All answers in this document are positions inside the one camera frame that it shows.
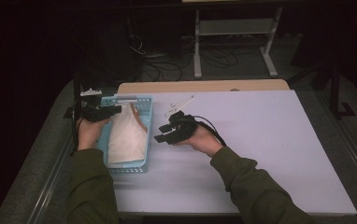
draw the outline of motion capture device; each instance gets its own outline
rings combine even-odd
[[[100,106],[102,102],[102,92],[89,89],[80,94],[82,102],[86,105],[81,109],[81,116],[90,121],[97,122],[121,113],[120,105]]]
[[[224,140],[220,137],[217,130],[207,119],[204,120],[206,120],[213,128],[202,121],[197,121],[195,118],[204,119],[199,116],[184,115],[181,110],[172,114],[169,118],[169,123],[159,128],[162,134],[154,136],[155,140],[158,143],[166,142],[168,145],[173,145],[193,136],[193,133],[198,128],[198,125],[201,125],[213,133],[217,140],[219,140],[220,143],[226,147]]]

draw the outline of gray floor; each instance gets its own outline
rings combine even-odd
[[[240,41],[243,40],[246,40],[246,44],[240,43]],[[240,39],[239,42],[236,40],[235,43],[224,45],[223,48],[219,47],[219,41],[219,39],[215,39],[212,41],[204,40],[203,42],[203,59],[201,60],[203,80],[270,78],[266,67],[264,66],[261,53],[258,50],[258,46],[264,43],[263,37],[248,36],[244,39]],[[290,66],[290,61],[299,41],[300,37],[297,36],[286,36],[275,40],[270,54],[275,66],[277,67],[278,78],[287,79],[302,70],[301,68]],[[157,58],[148,59],[147,62],[149,62],[150,65],[144,66],[144,73],[141,78],[143,81],[155,80],[155,78],[158,77],[158,74],[160,81],[176,80],[180,76],[180,80],[194,80],[191,53],[187,53],[182,58],[176,60]],[[341,102],[349,103],[356,116],[345,117],[341,121],[338,121],[328,110],[328,86],[323,91],[314,91],[310,88],[310,81],[312,78],[313,75],[302,78],[292,85],[292,89],[296,90],[296,93],[307,112],[309,120],[311,121],[317,136],[319,136],[327,156],[335,167],[339,178],[341,179],[345,189],[354,203],[354,206],[357,209],[357,165],[350,152],[350,150],[354,147],[357,149],[357,90],[345,78],[341,78],[340,100]],[[54,119],[62,120],[62,113],[64,113],[64,110],[68,105],[72,104],[71,93],[72,85],[67,84],[66,88],[56,100],[55,106],[50,112],[50,118],[46,120],[44,128],[41,130],[40,136],[38,136],[32,151],[41,150],[38,148],[43,148],[44,146],[47,146],[47,144],[50,144],[50,139],[44,139],[45,137],[43,136],[50,135],[56,131],[56,127],[51,124],[56,123],[56,120]],[[69,130],[69,123],[67,123],[66,120],[62,121],[59,125],[64,126],[64,130]],[[58,157],[59,153],[56,150],[51,149],[50,154]],[[49,169],[53,169],[51,164],[45,164],[45,166],[48,166]],[[48,194],[49,197],[46,197],[46,200],[44,201],[47,205],[45,206],[46,210],[38,212],[38,218],[36,218],[36,220],[41,220],[40,222],[42,223],[64,223],[64,204],[68,193],[67,181],[71,168],[71,160],[69,157],[65,156],[63,166],[61,167],[61,174],[58,175],[55,180],[56,185],[54,191],[50,192]],[[44,172],[40,173],[38,176],[31,177],[46,180],[48,176],[49,173]],[[40,186],[36,186],[33,190],[39,191],[40,188]],[[14,195],[20,195],[19,191],[21,190],[19,184],[14,184],[12,191]],[[13,201],[17,198],[18,197],[15,198],[14,196],[7,198],[5,206],[3,206],[2,211],[0,211],[0,223],[7,223],[7,219],[4,217],[6,217],[9,212],[12,213],[12,211],[8,211],[9,209],[18,210],[18,208],[8,206],[9,204],[13,204]],[[34,213],[34,211],[33,213],[31,213],[31,211],[21,211],[20,214],[16,215],[16,217],[11,217],[9,223],[23,223],[24,220],[28,219],[28,217]],[[188,219],[179,219],[177,217],[175,219],[172,219],[172,217],[158,219],[155,217],[143,218],[125,215],[122,215],[122,217],[127,223],[134,224],[166,222],[190,223]],[[316,217],[316,219],[320,223],[357,223],[357,215],[352,217]],[[197,220],[193,223],[211,222],[208,222],[205,219]]]

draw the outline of hand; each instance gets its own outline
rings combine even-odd
[[[110,119],[103,119],[97,122],[90,122],[86,119],[79,119],[77,121],[77,126],[79,127],[78,150],[95,148],[103,126],[109,123],[109,121]]]
[[[222,148],[222,144],[216,139],[214,134],[200,125],[198,125],[193,136],[175,144],[175,146],[181,145],[190,145],[193,149],[203,152],[209,157],[213,157]]]

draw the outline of towel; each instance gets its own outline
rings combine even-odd
[[[130,103],[121,104],[121,113],[112,117],[107,163],[144,160],[147,128]]]

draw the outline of white board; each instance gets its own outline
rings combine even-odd
[[[294,91],[145,93],[154,101],[152,135],[170,103],[195,96],[185,114],[209,119],[239,156],[259,162],[309,214],[356,214]],[[237,214],[210,158],[151,139],[146,174],[114,175],[120,212]]]

